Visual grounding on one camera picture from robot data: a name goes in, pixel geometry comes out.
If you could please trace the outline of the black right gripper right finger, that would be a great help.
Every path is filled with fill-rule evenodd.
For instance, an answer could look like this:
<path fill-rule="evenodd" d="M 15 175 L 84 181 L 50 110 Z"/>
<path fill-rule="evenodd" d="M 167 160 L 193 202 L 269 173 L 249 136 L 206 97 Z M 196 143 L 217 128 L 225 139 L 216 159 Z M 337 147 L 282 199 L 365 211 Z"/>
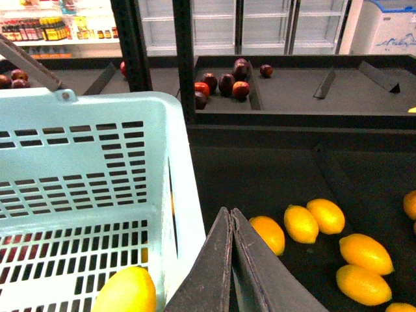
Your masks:
<path fill-rule="evenodd" d="M 326 311 L 289 272 L 238 208 L 233 222 L 232 269 L 240 311 Z"/>

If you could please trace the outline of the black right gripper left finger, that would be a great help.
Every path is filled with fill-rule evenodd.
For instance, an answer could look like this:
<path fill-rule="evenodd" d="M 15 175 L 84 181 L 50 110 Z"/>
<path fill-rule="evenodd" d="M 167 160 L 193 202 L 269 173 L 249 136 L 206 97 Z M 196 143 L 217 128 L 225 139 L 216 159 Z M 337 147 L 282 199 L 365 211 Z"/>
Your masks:
<path fill-rule="evenodd" d="M 165 311 L 228 311 L 233 231 L 227 208 L 219 210 L 186 278 Z"/>

